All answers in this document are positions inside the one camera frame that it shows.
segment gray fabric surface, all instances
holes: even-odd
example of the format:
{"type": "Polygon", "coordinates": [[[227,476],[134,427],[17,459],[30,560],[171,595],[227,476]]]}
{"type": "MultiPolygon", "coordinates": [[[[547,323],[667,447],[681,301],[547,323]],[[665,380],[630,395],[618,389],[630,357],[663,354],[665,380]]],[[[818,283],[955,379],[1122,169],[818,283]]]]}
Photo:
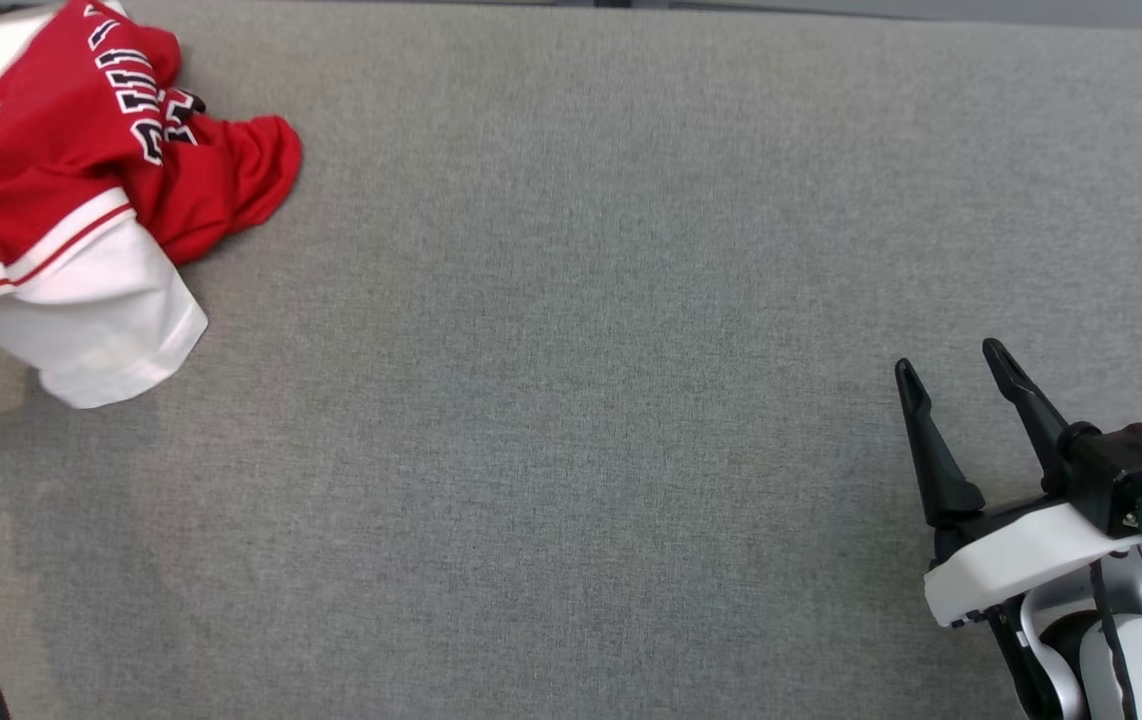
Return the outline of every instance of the gray fabric surface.
{"type": "Polygon", "coordinates": [[[983,337],[1142,421],[1142,33],[131,9],[306,161],[156,391],[0,355],[17,717],[1019,717],[923,601],[891,366],[991,501],[983,337]]]}

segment red fabric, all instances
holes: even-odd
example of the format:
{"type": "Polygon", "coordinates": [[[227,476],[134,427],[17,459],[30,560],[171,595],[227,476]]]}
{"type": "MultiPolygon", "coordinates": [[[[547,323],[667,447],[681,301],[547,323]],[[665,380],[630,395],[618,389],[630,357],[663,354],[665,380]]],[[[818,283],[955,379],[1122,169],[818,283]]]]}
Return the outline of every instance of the red fabric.
{"type": "Polygon", "coordinates": [[[64,5],[32,38],[0,74],[0,264],[50,263],[63,250],[40,238],[113,187],[175,264],[268,218],[300,168],[296,133],[186,113],[179,67],[172,33],[97,1],[64,5]]]}

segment white fabric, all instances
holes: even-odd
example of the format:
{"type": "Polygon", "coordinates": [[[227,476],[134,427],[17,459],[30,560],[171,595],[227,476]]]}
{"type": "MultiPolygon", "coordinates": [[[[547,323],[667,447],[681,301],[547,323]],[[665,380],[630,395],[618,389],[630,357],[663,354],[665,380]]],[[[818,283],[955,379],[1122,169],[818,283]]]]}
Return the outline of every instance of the white fabric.
{"type": "Polygon", "coordinates": [[[154,387],[204,330],[206,314],[132,213],[0,297],[0,346],[73,407],[154,387]]]}

